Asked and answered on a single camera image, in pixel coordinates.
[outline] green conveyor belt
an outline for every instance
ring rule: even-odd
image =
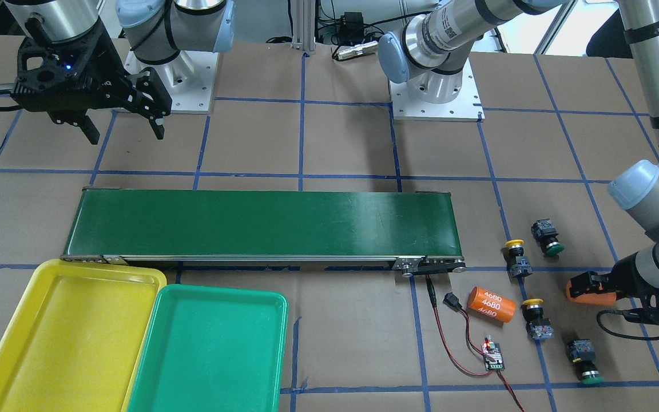
[[[448,193],[86,188],[63,258],[461,258]]]

